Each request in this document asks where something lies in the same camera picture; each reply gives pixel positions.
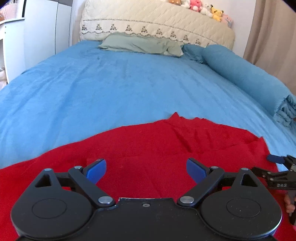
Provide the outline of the person's right hand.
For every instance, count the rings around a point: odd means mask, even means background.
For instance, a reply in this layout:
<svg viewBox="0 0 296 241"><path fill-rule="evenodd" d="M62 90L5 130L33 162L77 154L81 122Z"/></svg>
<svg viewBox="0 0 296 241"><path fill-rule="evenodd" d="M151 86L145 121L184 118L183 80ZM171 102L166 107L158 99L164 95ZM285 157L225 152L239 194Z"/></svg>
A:
<svg viewBox="0 0 296 241"><path fill-rule="evenodd" d="M292 204L292 201L288 194L285 195L284 202L285 202L286 212L289 214L293 213L295 211L295 206L294 204Z"/></svg>

